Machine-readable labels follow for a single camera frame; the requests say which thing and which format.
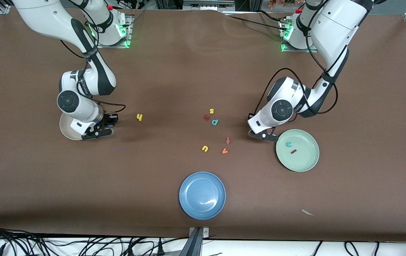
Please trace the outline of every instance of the white floor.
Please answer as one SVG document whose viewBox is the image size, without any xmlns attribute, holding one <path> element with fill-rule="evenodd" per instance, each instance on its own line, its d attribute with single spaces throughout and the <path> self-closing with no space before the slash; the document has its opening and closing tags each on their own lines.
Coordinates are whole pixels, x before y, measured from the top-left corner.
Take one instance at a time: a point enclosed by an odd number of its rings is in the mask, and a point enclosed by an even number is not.
<svg viewBox="0 0 406 256">
<path fill-rule="evenodd" d="M 55 243 L 65 244 L 71 241 L 87 241 L 87 238 L 78 239 L 50 239 Z M 123 241 L 128 242 L 130 238 L 123 238 Z M 143 241 L 153 241 L 154 245 L 157 245 L 158 239 L 146 239 Z M 165 252 L 180 251 L 186 239 L 177 240 L 171 243 L 163 245 Z M 0 241 L 0 247 L 4 244 L 4 241 Z M 248 241 L 248 240 L 205 240 L 203 243 L 203 250 L 201 256 L 214 256 L 221 253 L 221 256 L 312 256 L 318 241 Z M 54 250 L 59 255 L 66 256 L 78 256 L 86 243 L 73 244 L 64 247 L 57 247 L 49 245 L 50 249 Z M 354 243 L 359 256 L 373 256 L 376 243 L 374 242 L 355 242 Z M 93 246 L 86 255 L 93 255 L 103 245 Z M 120 255 L 122 252 L 122 246 L 119 244 L 110 246 L 114 249 L 114 255 Z M 152 243 L 137 244 L 133 247 L 133 253 L 136 256 L 141 256 L 143 253 L 151 249 Z M 355 256 L 354 250 L 348 246 L 351 253 Z M 37 255 L 42 255 L 37 247 L 34 248 L 34 252 Z M 18 256 L 23 256 L 24 253 L 20 250 L 17 251 Z M 13 250 L 9 243 L 4 250 L 4 256 L 14 256 Z M 99 256 L 112 256 L 113 251 L 103 250 L 96 254 Z M 343 242 L 323 242 L 317 253 L 318 256 L 349 256 L 344 249 Z M 378 256 L 406 256 L 406 243 L 380 243 L 378 250 Z"/>
</svg>

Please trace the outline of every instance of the table surface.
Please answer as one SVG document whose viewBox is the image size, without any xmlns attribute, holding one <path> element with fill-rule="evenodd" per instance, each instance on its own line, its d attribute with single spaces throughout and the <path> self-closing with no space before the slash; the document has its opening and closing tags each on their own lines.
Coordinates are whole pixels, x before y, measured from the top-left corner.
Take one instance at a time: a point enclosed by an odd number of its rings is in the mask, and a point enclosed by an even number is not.
<svg viewBox="0 0 406 256">
<path fill-rule="evenodd" d="M 101 49 L 117 88 L 98 98 L 128 106 L 115 134 L 71 141 L 58 125 L 58 81 L 84 61 L 14 8 L 0 16 L 0 226 L 179 237 L 203 225 L 219 238 L 406 241 L 403 18 L 368 16 L 337 81 L 337 106 L 277 128 L 318 142 L 320 160 L 305 173 L 283 167 L 275 144 L 248 136 L 247 115 L 276 70 L 292 68 L 307 86 L 321 74 L 310 55 L 281 52 L 278 41 L 272 28 L 215 11 L 148 10 L 131 48 Z M 203 119 L 210 108 L 217 126 Z M 227 191 L 211 220 L 193 220 L 179 204 L 182 181 L 198 171 Z"/>
</svg>

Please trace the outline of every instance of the white robotic arm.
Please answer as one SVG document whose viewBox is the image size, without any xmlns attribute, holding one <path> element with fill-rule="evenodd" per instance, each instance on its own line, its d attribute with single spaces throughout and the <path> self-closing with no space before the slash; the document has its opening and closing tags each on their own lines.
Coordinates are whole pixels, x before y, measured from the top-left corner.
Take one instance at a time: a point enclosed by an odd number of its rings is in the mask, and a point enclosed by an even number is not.
<svg viewBox="0 0 406 256">
<path fill-rule="evenodd" d="M 348 58 L 346 46 L 372 8 L 371 0 L 327 0 L 323 4 L 321 12 L 315 15 L 315 22 L 309 19 L 309 23 L 314 24 L 312 41 L 326 62 L 326 70 L 315 89 L 292 78 L 278 79 L 267 95 L 267 104 L 255 115 L 249 116 L 250 136 L 277 141 L 277 136 L 266 133 L 267 129 L 286 123 L 293 112 L 308 118 L 320 111 Z M 300 45 L 307 45 L 305 36 L 300 40 L 303 40 Z"/>
<path fill-rule="evenodd" d="M 102 0 L 80 0 L 79 4 L 82 2 L 86 3 L 86 8 L 92 8 L 94 14 L 94 16 L 91 15 L 92 19 L 101 20 L 104 17 L 110 17 L 107 7 L 105 5 L 101 7 Z M 63 112 L 62 133 L 74 140 L 99 138 L 113 134 L 113 129 L 104 128 L 105 125 L 114 125 L 117 116 L 107 116 L 102 107 L 90 97 L 111 94 L 116 87 L 116 79 L 83 24 L 65 11 L 60 0 L 14 0 L 14 4 L 21 18 L 32 30 L 75 45 L 91 66 L 84 70 L 68 71 L 62 75 L 59 83 L 60 94 L 57 98 L 58 107 Z M 99 31 L 99 34 L 107 32 L 106 41 L 119 40 L 118 33 L 115 36 L 109 34 L 113 29 L 115 28 L 108 26 Z M 97 128 L 100 123 L 103 123 L 103 131 L 95 130 L 94 128 Z"/>
</svg>

